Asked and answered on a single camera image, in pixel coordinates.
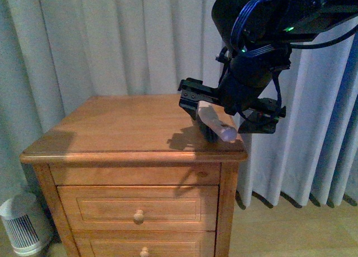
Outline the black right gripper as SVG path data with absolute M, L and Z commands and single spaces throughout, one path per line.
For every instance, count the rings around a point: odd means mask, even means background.
M 238 54 L 230 61 L 216 88 L 205 86 L 197 79 L 181 80 L 179 106 L 196 122 L 208 142 L 217 142 L 218 135 L 197 114 L 199 101 L 222 106 L 229 115 L 252 110 L 239 126 L 239 134 L 274 134 L 279 119 L 286 116 L 286 107 L 281 107 L 277 100 L 258 96 L 282 70 L 290 68 L 289 57 L 290 52 L 286 51 L 272 51 L 253 58 Z

